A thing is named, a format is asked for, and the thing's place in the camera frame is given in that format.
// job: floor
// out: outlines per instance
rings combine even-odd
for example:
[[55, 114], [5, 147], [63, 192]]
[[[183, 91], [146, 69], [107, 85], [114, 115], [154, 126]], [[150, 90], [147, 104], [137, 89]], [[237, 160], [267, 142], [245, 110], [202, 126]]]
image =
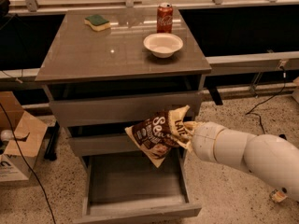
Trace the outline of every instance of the floor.
[[[269, 93], [258, 98], [221, 91], [223, 105], [215, 105], [206, 93], [197, 120], [214, 121], [228, 128], [261, 134], [256, 117], [245, 116]], [[289, 93], [276, 96], [256, 110], [263, 117], [267, 133], [285, 134], [299, 147], [299, 104]], [[51, 117], [40, 117], [49, 125]], [[64, 130], [60, 131], [56, 161], [43, 159], [41, 148], [35, 171], [48, 194], [59, 224], [68, 224], [81, 217], [86, 173], [74, 156]], [[168, 224], [210, 223], [299, 223], [299, 203], [286, 199], [282, 203], [269, 200], [273, 188], [251, 175], [229, 167], [202, 162], [188, 154], [185, 161], [191, 200], [202, 205], [198, 217], [166, 221]], [[29, 181], [0, 183], [0, 223], [53, 223], [41, 188], [32, 176]]]

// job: snack bag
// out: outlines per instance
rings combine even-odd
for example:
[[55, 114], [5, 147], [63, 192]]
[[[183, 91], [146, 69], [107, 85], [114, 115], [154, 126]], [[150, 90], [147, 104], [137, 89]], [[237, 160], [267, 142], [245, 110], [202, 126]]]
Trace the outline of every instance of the snack bag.
[[185, 147], [190, 142], [183, 120], [188, 105], [170, 111], [156, 112], [154, 117], [125, 128], [134, 143], [158, 168], [172, 147]]

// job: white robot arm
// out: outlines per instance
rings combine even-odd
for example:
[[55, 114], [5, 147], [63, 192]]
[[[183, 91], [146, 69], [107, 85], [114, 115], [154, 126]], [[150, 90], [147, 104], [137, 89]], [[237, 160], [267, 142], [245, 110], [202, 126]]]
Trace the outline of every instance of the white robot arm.
[[207, 122], [195, 129], [192, 149], [202, 161], [255, 175], [299, 201], [299, 149], [285, 139], [242, 133]]

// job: cabinet top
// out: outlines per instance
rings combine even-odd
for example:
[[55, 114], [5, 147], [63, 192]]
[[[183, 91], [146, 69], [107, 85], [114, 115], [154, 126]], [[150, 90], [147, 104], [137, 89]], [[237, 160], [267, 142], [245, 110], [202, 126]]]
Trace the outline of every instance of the cabinet top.
[[[95, 32], [84, 19], [99, 14], [111, 28]], [[36, 81], [80, 82], [134, 77], [204, 74], [211, 70], [187, 24], [174, 7], [172, 34], [184, 46], [170, 58], [156, 58], [143, 40], [156, 33], [157, 7], [73, 10], [66, 13]]]

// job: drawer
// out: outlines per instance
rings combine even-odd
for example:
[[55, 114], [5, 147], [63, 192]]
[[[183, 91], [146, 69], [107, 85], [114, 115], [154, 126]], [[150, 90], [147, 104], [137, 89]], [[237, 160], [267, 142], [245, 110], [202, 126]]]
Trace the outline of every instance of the drawer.
[[107, 98], [120, 95], [198, 91], [201, 75], [140, 77], [117, 80], [49, 84], [53, 100]]
[[182, 160], [173, 149], [157, 169], [141, 151], [90, 157], [83, 217], [75, 223], [151, 223], [195, 217]]
[[196, 116], [201, 104], [200, 91], [173, 94], [137, 95], [110, 99], [53, 101], [50, 108], [63, 127], [143, 121], [161, 110], [189, 105], [188, 116]]
[[68, 140], [76, 156], [137, 151], [139, 148], [126, 135], [97, 135]]

